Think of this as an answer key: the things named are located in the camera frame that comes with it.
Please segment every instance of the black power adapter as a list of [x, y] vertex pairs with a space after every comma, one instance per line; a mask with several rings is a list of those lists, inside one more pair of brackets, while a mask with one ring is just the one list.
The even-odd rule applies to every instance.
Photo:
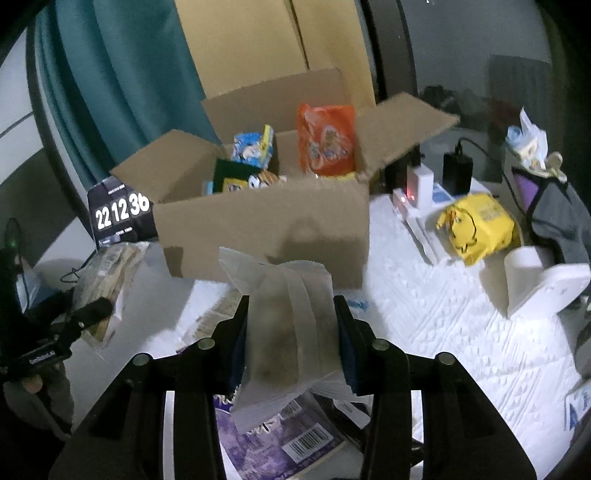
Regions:
[[454, 197], [470, 193], [473, 167], [472, 158], [464, 154], [458, 142], [454, 152], [443, 156], [443, 188]]

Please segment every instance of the metal screw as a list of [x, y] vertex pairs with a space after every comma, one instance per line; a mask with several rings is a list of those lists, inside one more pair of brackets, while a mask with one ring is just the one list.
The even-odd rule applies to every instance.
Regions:
[[147, 364], [150, 361], [150, 356], [147, 353], [138, 353], [135, 357], [134, 357], [134, 365], [136, 367], [143, 367], [145, 364]]
[[201, 349], [201, 350], [209, 350], [212, 349], [213, 347], [216, 346], [216, 342], [215, 340], [213, 340], [213, 338], [202, 338], [201, 340], [199, 340], [197, 342], [197, 346]]
[[383, 338], [376, 338], [373, 342], [371, 342], [371, 346], [374, 350], [384, 351], [388, 350], [390, 344], [387, 340], [384, 340]]
[[443, 365], [453, 365], [456, 362], [456, 357], [454, 357], [452, 354], [447, 353], [447, 352], [443, 352], [440, 353], [437, 356], [437, 359], [443, 364]]

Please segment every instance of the white charger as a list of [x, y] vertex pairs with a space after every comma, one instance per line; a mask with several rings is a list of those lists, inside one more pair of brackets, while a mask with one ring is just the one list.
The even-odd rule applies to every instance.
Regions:
[[407, 198], [418, 210], [430, 209], [433, 205], [433, 171], [422, 163], [407, 167]]

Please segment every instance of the digital clock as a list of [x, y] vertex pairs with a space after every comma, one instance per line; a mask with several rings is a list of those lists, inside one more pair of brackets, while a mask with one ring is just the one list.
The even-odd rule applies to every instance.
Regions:
[[89, 190], [88, 208], [97, 247], [157, 236], [150, 200], [115, 177]]

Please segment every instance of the orange and white package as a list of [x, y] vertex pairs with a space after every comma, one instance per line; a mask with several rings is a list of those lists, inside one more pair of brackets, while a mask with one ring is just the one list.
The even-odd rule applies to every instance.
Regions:
[[355, 110], [349, 105], [312, 108], [302, 103], [297, 112], [300, 165], [304, 172], [325, 177], [355, 171]]

